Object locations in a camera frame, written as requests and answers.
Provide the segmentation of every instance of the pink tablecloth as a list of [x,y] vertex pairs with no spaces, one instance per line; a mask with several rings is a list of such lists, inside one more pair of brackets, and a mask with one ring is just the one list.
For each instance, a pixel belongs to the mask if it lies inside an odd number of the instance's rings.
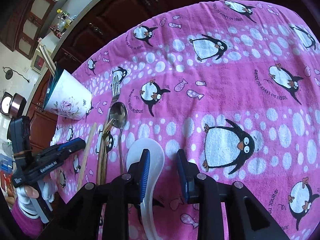
[[[95,182],[112,71],[120,70],[124,157],[143,137],[166,155],[153,196],[163,240],[197,236],[198,208],[180,198],[179,148],[216,181],[242,181],[291,239],[306,240],[320,220],[319,48],[296,13],[258,1],[199,3],[132,28],[73,74],[92,92],[92,110],[79,122],[59,118],[59,143],[87,140],[94,122],[98,128],[87,166],[79,167],[81,152],[53,174],[61,197],[76,193],[80,168],[83,183]],[[111,133],[107,182],[120,174],[119,130]],[[146,239],[136,208],[129,212],[130,238]]]

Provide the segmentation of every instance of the spoon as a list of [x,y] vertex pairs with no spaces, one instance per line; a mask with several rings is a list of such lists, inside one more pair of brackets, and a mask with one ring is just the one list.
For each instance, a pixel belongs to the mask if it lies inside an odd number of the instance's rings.
[[123,156],[122,156],[122,145],[121,145],[121,136],[122,131],[128,120],[128,110],[125,107],[124,103],[116,102],[111,106],[110,109],[110,119],[114,118],[113,126],[120,129],[118,145],[119,145],[119,158],[120,158],[120,172],[121,174],[126,173],[124,168]]

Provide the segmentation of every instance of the spoon handle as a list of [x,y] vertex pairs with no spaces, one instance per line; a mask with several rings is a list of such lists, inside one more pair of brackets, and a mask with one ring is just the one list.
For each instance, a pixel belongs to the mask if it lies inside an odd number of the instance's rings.
[[120,130],[119,138],[118,138],[118,146],[119,146],[119,159],[120,159],[120,172],[121,174],[127,173],[127,169],[124,166],[123,156],[122,156],[122,145],[121,145],[121,136],[123,129]]

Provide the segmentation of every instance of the power cord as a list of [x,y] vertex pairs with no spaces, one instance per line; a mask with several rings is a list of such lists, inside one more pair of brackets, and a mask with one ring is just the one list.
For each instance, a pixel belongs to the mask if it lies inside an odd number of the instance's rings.
[[17,73],[18,75],[22,76],[25,80],[27,80],[28,83],[30,83],[30,79],[26,79],[23,75],[21,75],[18,71],[15,71],[14,69],[10,68],[10,67],[2,67],[4,73],[7,73],[7,71],[5,71],[5,68],[9,68],[11,71],[14,71],[15,73]]

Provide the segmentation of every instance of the metal screw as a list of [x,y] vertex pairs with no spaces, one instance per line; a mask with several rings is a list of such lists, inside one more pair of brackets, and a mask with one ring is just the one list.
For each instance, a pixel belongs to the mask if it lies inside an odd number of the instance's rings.
[[205,179],[207,177],[207,175],[205,175],[204,173],[198,173],[197,174],[197,178],[198,179]]
[[91,190],[93,189],[93,187],[94,187],[94,184],[91,182],[84,185],[84,188],[87,190]]
[[130,175],[129,173],[125,173],[125,174],[123,174],[123,175],[121,176],[121,178],[122,178],[123,180],[128,180],[128,179],[131,179],[131,175]]
[[237,188],[243,188],[243,183],[242,183],[241,181],[236,181],[236,182],[234,183],[234,185],[235,185],[235,187],[237,187]]

